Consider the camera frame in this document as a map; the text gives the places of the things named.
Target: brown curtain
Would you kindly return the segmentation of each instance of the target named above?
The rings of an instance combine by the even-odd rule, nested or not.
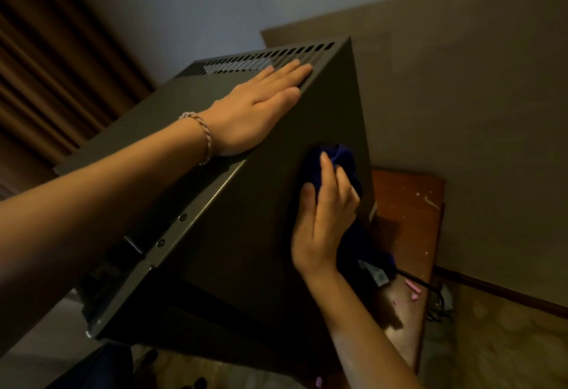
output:
[[[53,178],[152,90],[79,0],[0,0],[0,198]]]

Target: baseboard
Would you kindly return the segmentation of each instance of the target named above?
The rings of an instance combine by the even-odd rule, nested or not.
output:
[[[477,278],[469,277],[468,275],[460,274],[457,271],[450,271],[449,269],[441,268],[439,266],[435,266],[433,272],[440,277],[460,283],[462,285],[482,290],[489,294],[508,299],[524,306],[545,311],[563,319],[568,319],[568,307],[559,306],[558,304],[554,304],[543,299],[538,299],[534,296],[522,294],[520,292],[515,292],[514,290],[507,289],[506,287],[493,285]]]

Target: vent grille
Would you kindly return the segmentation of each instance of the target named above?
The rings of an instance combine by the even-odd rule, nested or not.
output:
[[[315,64],[326,50],[335,42],[315,43],[309,47],[288,47],[275,50],[264,50],[247,55],[225,56],[220,59],[195,61],[182,70],[176,77],[192,77],[196,75],[225,74],[246,70],[262,70],[269,65],[279,69],[294,59],[302,63]]]

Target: braided bracelet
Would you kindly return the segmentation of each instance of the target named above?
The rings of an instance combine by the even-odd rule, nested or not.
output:
[[[199,115],[197,115],[197,113],[194,112],[183,113],[180,115],[180,120],[188,117],[197,120],[197,122],[203,128],[205,136],[207,137],[207,156],[205,156],[205,160],[202,163],[200,163],[200,165],[205,165],[207,162],[211,160],[211,156],[213,156],[213,137],[211,136],[211,131],[209,130],[209,127],[207,127],[203,119]]]

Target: pink chalk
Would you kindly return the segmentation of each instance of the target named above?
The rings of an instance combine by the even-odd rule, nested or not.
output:
[[[415,285],[414,283],[412,283],[408,278],[404,279],[404,283],[406,283],[406,285],[411,288],[414,292],[416,292],[417,294],[421,294],[422,291],[420,289],[420,287],[418,287],[417,285]]]

